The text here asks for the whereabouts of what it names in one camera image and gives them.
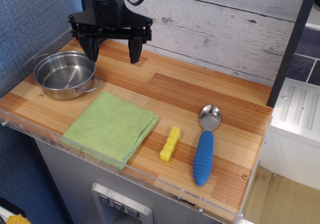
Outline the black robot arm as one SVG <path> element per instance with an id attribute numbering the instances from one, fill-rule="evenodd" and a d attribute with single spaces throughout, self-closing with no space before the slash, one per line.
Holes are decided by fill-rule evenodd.
<path id="1" fill-rule="evenodd" d="M 137 63 L 143 44 L 152 39 L 152 19 L 129 10 L 126 0 L 90 1 L 90 8 L 67 17 L 86 56 L 95 62 L 104 40 L 120 39 L 128 41 L 131 63 Z"/>

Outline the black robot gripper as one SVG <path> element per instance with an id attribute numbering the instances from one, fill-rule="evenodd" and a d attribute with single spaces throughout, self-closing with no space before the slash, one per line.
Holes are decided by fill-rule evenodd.
<path id="1" fill-rule="evenodd" d="M 71 33 L 91 61 L 106 39 L 127 39 L 130 62 L 139 61 L 142 44 L 152 39 L 152 19 L 129 10 L 125 0 L 86 0 L 85 9 L 67 16 Z"/>

